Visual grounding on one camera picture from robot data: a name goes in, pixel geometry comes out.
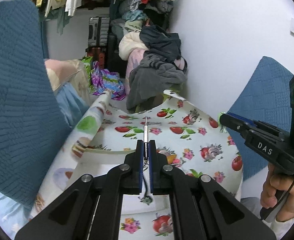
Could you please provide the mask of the silver bar pendant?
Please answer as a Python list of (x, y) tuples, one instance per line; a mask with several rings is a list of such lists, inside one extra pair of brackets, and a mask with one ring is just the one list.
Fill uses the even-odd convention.
[(144, 121), (144, 162), (143, 162), (143, 171), (145, 171), (148, 167), (148, 122), (147, 122), (147, 116), (145, 117)]

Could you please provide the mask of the white cardboard jewelry tray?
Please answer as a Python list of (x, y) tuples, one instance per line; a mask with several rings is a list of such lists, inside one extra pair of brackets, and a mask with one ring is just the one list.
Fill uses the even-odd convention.
[(84, 174), (90, 174), (92, 177), (98, 177), (107, 174), (107, 172), (125, 160), (127, 154), (133, 153), (135, 150), (129, 151), (105, 151), (98, 149), (87, 149), (78, 161), (76, 168), (65, 189), (70, 187)]

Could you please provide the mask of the vegetable print tablecloth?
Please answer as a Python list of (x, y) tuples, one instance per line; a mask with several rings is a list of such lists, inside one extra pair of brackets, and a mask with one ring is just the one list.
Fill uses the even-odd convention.
[(82, 174), (106, 174), (135, 151), (142, 154), (142, 190), (123, 197), (119, 239), (173, 239), (170, 199), (155, 196), (163, 166), (198, 179), (208, 175), (236, 199), (241, 197), (242, 158), (232, 137), (193, 104), (167, 90), (164, 102), (128, 114), (102, 95), (79, 118), (40, 186), (31, 211), (36, 217)]

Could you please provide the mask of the dark grey clothes pile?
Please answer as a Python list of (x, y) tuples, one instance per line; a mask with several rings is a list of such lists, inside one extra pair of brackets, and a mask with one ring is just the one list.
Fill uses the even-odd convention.
[(177, 33), (167, 33), (158, 25), (150, 25), (142, 28), (139, 38), (147, 50), (129, 74), (126, 108), (131, 112), (150, 98), (187, 80), (187, 63), (182, 57)]

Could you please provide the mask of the light blue pleated cloth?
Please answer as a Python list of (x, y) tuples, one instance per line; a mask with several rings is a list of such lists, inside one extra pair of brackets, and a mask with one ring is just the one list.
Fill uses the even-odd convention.
[(69, 82), (63, 84), (54, 94), (66, 123), (74, 128), (89, 109), (89, 105)]

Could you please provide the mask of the purple floral cloth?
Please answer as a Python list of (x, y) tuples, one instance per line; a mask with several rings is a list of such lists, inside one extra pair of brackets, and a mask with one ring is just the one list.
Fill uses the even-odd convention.
[(101, 69), (98, 61), (92, 62), (91, 77), (92, 94), (101, 95), (105, 90), (111, 91), (111, 99), (121, 101), (126, 97), (125, 87), (120, 76), (108, 69)]

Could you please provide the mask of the cream pink pillow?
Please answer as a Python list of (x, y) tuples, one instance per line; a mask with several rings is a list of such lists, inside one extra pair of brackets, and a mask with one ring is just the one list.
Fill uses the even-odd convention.
[(82, 61), (46, 59), (45, 67), (50, 85), (55, 93), (63, 85), (69, 83), (84, 102), (89, 106), (92, 104), (93, 100), (91, 98), (88, 76)]

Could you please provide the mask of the grey suitcase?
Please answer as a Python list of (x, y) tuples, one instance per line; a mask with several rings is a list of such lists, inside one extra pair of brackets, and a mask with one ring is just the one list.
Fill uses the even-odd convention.
[(109, 26), (109, 17), (91, 17), (88, 22), (88, 47), (107, 46)]

